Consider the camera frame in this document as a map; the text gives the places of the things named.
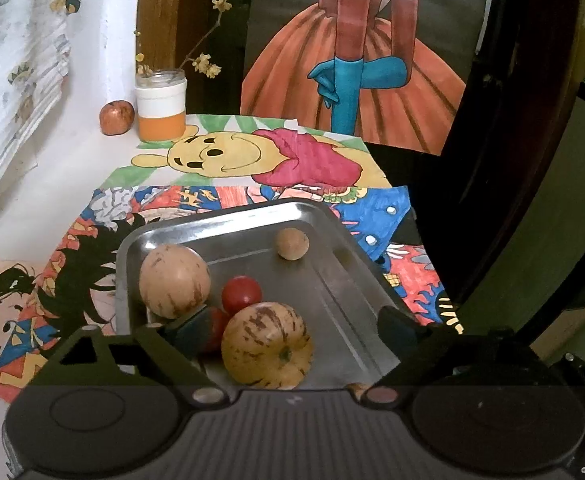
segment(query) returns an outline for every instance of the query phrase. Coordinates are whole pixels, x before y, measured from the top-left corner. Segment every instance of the dark door frame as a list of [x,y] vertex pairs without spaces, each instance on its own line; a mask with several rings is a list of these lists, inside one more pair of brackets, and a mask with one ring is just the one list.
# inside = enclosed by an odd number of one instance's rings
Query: dark door frame
[[412,197],[450,297],[463,303],[525,215],[585,79],[585,0],[493,0],[443,153]]

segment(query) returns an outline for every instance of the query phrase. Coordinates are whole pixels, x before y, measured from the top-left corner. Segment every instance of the metal tray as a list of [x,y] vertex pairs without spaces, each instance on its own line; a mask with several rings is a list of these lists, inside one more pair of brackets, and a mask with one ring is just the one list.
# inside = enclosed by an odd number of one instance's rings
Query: metal tray
[[[274,237],[284,227],[306,233],[307,254],[296,262],[279,257]],[[399,361],[377,335],[377,314],[394,305],[414,319],[329,207],[287,199],[160,221],[128,235],[116,264],[116,331],[128,334],[152,320],[141,301],[143,259],[161,244],[185,244],[208,263],[208,304],[221,305],[221,287],[239,274],[252,276],[264,301],[293,307],[315,344],[313,364],[301,389],[374,383]],[[223,365],[206,364],[211,379],[232,384]]]

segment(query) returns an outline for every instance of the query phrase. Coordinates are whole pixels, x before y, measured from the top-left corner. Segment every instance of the colored drawing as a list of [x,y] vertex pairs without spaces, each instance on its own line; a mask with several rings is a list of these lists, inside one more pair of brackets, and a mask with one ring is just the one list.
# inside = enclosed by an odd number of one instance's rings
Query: colored drawing
[[401,296],[407,298],[406,304],[420,316],[419,320],[441,322],[435,310],[430,312],[418,303],[429,300],[422,291],[431,291],[431,283],[440,283],[434,270],[426,270],[429,260],[423,260],[427,258],[425,251],[410,246],[397,249],[390,242],[410,210],[405,187],[141,186],[96,190],[45,267],[38,297],[52,315],[47,320],[55,329],[52,335],[63,340],[87,322],[98,324],[105,333],[114,332],[116,251],[138,227],[157,220],[285,198],[328,204],[368,256],[380,264],[395,290],[405,284],[407,293]]
[[389,187],[370,153],[348,148],[325,136],[298,134],[287,128],[197,135],[186,126],[166,155],[142,154],[138,168],[165,168],[209,178],[252,176],[257,184],[276,187]]
[[416,39],[417,11],[418,0],[319,0],[253,64],[241,112],[439,154],[465,87]]
[[463,333],[455,307],[422,246],[389,244],[377,262],[419,322],[445,323]]
[[[205,135],[218,131],[238,132],[251,134],[255,130],[272,130],[274,128],[288,128],[297,130],[296,120],[268,119],[259,117],[242,117],[230,115],[191,114],[186,116],[186,123],[199,128],[198,134]],[[167,156],[175,141],[140,142],[135,155],[154,154]],[[184,173],[175,171],[169,165],[139,168],[134,165],[117,168],[101,185],[102,189],[109,187],[131,187],[142,185],[155,186],[253,186],[256,182],[251,176],[229,177],[212,179],[199,173]]]
[[[31,378],[41,367],[42,356],[36,352],[50,342],[51,330],[33,303],[35,280],[34,269],[16,262],[0,262],[0,398],[7,402],[21,387],[18,385],[24,380],[23,371]],[[23,363],[14,376],[10,366],[19,359]]]

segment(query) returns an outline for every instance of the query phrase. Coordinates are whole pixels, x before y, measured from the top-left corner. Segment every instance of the red tomato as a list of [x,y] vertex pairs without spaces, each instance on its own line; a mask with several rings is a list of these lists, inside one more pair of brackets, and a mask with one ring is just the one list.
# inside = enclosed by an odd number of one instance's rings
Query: red tomato
[[261,299],[261,287],[249,276],[236,276],[228,280],[221,291],[221,303],[231,316],[242,308],[259,303]]
[[221,338],[230,316],[216,306],[210,308],[210,339],[206,343],[203,352],[215,352],[221,347]]

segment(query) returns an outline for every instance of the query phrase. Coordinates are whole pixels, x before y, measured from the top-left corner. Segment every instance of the round pad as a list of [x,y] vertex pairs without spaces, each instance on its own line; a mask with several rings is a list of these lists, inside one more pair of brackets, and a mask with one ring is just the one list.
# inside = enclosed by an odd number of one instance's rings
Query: round pad
[[28,386],[6,417],[23,465],[57,476],[107,476],[141,465],[180,415],[165,386]]
[[491,365],[447,377],[421,388],[411,410],[432,449],[489,474],[557,466],[585,434],[585,414],[568,387],[535,386],[517,367]]

